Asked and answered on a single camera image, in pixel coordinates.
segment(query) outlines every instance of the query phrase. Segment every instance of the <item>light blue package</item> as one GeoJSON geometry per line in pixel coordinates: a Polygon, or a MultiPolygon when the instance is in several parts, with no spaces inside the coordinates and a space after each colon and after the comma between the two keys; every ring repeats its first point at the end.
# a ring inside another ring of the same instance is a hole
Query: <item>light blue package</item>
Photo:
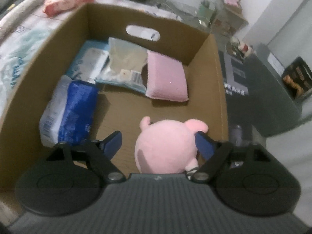
{"type": "Polygon", "coordinates": [[[73,80],[95,83],[109,56],[108,42],[87,40],[80,48],[66,75],[73,80]]]}

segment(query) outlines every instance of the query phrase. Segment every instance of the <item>barcode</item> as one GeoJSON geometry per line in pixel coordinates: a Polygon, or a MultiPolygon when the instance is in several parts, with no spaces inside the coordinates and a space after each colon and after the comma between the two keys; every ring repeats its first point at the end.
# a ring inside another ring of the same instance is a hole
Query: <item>barcode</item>
{"type": "Polygon", "coordinates": [[[48,116],[46,117],[46,122],[43,124],[43,130],[44,130],[43,135],[49,138],[50,138],[50,130],[53,125],[53,122],[54,122],[54,118],[52,118],[51,116],[48,116]]]}
{"type": "Polygon", "coordinates": [[[136,72],[136,71],[132,71],[131,82],[138,84],[138,85],[143,84],[141,73],[136,72]]]}

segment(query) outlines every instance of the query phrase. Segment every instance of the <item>pink sponge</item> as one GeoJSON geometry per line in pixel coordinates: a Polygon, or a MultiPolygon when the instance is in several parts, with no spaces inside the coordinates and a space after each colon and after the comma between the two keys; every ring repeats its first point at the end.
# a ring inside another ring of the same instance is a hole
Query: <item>pink sponge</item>
{"type": "Polygon", "coordinates": [[[148,51],[147,64],[147,97],[177,102],[188,100],[188,88],[181,62],[148,51]]]}
{"type": "Polygon", "coordinates": [[[182,173],[198,167],[195,134],[208,131],[204,122],[150,121],[149,117],[142,119],[135,144],[135,163],[141,173],[182,173]]]}

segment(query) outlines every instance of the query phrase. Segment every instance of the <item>gray ribbed surface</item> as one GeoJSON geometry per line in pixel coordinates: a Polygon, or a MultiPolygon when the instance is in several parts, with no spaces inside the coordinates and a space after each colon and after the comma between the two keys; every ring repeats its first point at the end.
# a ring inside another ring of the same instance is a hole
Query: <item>gray ribbed surface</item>
{"type": "Polygon", "coordinates": [[[209,186],[193,184],[184,175],[137,174],[108,186],[79,213],[54,218],[25,213],[10,226],[20,234],[303,234],[307,229],[290,213],[270,218],[237,213],[209,186]]]}

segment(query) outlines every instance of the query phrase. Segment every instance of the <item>cardboard flap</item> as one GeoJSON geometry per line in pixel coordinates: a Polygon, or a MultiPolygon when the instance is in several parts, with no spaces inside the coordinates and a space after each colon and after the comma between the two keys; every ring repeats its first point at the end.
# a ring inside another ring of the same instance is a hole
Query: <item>cardboard flap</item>
{"type": "Polygon", "coordinates": [[[88,4],[89,28],[93,39],[115,37],[165,54],[188,65],[208,34],[176,20],[149,15],[133,9],[88,4]],[[151,41],[133,37],[126,32],[128,25],[137,25],[159,32],[160,39],[151,41]]]}

